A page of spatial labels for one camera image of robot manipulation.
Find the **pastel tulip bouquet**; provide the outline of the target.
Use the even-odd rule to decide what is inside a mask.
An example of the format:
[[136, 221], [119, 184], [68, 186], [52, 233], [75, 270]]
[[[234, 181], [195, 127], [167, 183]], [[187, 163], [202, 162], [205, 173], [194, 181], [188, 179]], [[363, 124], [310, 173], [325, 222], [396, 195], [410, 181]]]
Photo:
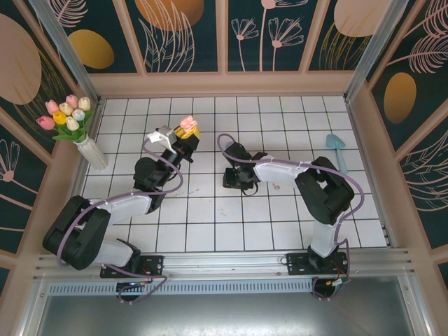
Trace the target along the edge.
[[47, 115], [40, 116], [36, 123], [43, 129], [53, 132], [55, 141], [81, 143], [88, 138], [90, 122], [95, 114], [88, 97], [71, 94], [58, 104], [54, 100], [45, 103]]

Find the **aluminium mounting rail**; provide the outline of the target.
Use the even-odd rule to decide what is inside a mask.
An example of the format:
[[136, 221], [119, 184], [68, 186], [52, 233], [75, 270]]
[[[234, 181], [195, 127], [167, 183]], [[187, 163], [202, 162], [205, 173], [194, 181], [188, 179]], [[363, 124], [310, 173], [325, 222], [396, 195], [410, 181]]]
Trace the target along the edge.
[[[288, 271], [283, 257], [286, 251], [249, 251], [229, 253], [165, 253], [162, 273], [171, 280], [234, 280], [284, 279]], [[351, 277], [386, 277], [411, 274], [416, 270], [407, 250], [403, 248], [352, 248]], [[60, 267], [53, 255], [41, 255], [34, 280], [98, 281], [100, 265], [84, 270]]]

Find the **grey steel panel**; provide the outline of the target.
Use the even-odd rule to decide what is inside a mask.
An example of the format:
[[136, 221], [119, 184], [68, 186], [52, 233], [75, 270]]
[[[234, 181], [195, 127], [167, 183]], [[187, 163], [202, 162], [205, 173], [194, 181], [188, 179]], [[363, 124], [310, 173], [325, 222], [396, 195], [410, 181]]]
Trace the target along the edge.
[[139, 304], [112, 296], [50, 296], [24, 336], [433, 336], [393, 290], [321, 302], [307, 293], [156, 295]]

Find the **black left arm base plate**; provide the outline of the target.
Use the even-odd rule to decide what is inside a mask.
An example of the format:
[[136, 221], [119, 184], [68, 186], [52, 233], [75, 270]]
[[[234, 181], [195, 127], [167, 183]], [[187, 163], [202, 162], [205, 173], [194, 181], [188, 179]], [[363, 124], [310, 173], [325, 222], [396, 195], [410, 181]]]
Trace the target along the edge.
[[144, 255], [131, 259], [126, 266], [118, 267], [119, 271], [105, 266], [100, 269], [99, 276], [102, 279], [132, 278], [129, 273], [138, 274], [141, 277], [160, 276], [163, 271], [164, 257], [161, 255]]

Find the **aluminium frame post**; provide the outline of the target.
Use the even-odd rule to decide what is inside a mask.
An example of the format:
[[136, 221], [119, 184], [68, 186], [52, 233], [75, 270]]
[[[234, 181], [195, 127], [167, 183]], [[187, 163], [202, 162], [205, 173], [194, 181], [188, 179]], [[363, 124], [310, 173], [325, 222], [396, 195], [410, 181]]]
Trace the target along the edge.
[[90, 101], [96, 104], [99, 95], [64, 30], [74, 28], [85, 17], [88, 12], [86, 0], [28, 0], [28, 2], [66, 61], [80, 88]]
[[384, 12], [378, 28], [372, 35], [351, 80], [344, 92], [344, 101], [350, 105], [367, 78], [368, 73], [390, 39], [400, 18], [403, 16], [409, 0], [392, 0]]

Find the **light blue toy shovel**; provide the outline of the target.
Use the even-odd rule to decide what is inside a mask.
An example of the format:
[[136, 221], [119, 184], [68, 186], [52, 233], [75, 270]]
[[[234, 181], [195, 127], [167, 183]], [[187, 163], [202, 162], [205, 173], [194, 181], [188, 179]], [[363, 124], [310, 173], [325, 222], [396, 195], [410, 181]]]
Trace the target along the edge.
[[329, 149], [335, 150], [339, 170], [341, 173], [347, 174], [348, 169], [342, 153], [342, 149], [345, 148], [346, 144], [335, 134], [328, 134], [325, 144]]

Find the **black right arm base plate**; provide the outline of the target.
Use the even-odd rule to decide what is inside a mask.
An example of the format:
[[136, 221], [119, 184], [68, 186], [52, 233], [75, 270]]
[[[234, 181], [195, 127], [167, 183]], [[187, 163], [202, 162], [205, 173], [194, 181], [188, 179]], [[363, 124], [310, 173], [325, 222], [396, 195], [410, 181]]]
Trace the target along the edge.
[[338, 272], [347, 273], [347, 254], [333, 251], [323, 258], [311, 249], [304, 253], [287, 253], [286, 266], [289, 275], [337, 275]]

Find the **white ribbed vase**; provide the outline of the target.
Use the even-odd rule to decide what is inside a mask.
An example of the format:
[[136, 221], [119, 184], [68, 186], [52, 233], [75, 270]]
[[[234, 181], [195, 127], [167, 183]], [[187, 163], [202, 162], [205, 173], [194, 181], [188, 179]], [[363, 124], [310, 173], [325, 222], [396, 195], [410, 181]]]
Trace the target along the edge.
[[107, 168], [109, 164], [107, 157], [89, 136], [86, 136], [82, 142], [75, 142], [75, 145], [93, 169], [101, 171]]

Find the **black electronics box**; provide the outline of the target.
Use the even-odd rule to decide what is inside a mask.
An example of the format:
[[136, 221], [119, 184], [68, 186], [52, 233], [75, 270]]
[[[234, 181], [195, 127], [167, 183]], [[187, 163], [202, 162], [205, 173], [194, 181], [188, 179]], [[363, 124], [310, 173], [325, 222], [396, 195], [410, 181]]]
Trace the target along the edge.
[[346, 278], [321, 279], [314, 277], [311, 283], [311, 294], [319, 301], [330, 301], [341, 290], [346, 283]]
[[119, 282], [115, 287], [116, 297], [121, 303], [131, 303], [142, 296], [147, 283], [147, 281]]

